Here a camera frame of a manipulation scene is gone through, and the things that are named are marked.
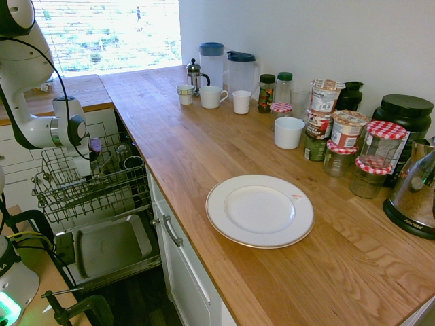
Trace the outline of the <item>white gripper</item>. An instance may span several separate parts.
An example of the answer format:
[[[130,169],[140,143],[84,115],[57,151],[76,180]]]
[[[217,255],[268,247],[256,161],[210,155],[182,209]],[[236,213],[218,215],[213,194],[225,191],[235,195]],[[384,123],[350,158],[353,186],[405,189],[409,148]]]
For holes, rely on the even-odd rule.
[[[87,144],[78,145],[77,148],[70,148],[70,157],[80,176],[85,177],[91,174],[91,166],[89,160],[89,147]]]

